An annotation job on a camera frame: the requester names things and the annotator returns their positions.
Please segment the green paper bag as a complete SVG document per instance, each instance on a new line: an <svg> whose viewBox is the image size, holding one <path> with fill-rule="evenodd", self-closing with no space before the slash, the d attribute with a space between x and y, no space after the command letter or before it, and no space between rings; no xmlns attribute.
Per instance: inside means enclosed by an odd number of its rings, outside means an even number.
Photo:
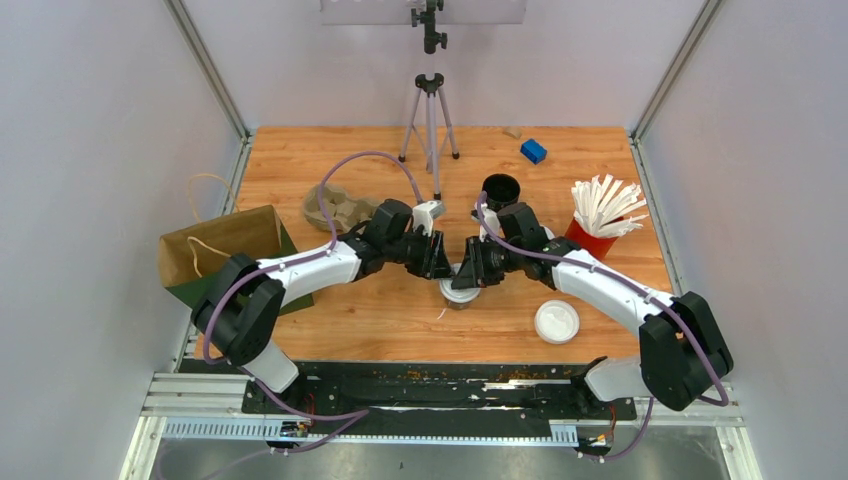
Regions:
<svg viewBox="0 0 848 480"><path fill-rule="evenodd" d="M162 286L193 307L232 255L244 253L257 260L296 252L276 210L266 205L162 235L157 268Z"/></svg>

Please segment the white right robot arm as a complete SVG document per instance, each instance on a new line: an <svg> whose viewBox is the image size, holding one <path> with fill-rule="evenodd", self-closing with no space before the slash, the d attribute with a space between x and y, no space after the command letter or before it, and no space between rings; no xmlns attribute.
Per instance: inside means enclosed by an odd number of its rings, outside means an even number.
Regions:
<svg viewBox="0 0 848 480"><path fill-rule="evenodd" d="M648 287L576 242L549 237L524 202L494 212L478 199L475 209L482 232L466 240L454 289L495 286L521 271L590 304L637 338L638 354L598 358L579 374L570 392L577 413L596 417L611 401L627 397L652 397L674 411L696 400L728 405L722 380L734 360L705 298Z"/></svg>

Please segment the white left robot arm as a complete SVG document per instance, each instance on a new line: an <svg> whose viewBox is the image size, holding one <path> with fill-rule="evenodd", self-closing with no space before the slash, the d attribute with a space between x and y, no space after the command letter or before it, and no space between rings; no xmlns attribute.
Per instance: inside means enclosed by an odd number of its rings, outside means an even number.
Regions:
<svg viewBox="0 0 848 480"><path fill-rule="evenodd" d="M191 321L205 346L268 388L268 400L279 411L296 412L307 389L297 379L298 367L272 339L281 309L324 288L362 280L387 263L426 280L451 278L444 235L434 226L444 211L440 200L411 207L388 199L369 221L319 248L259 260L235 254L201 294Z"/></svg>

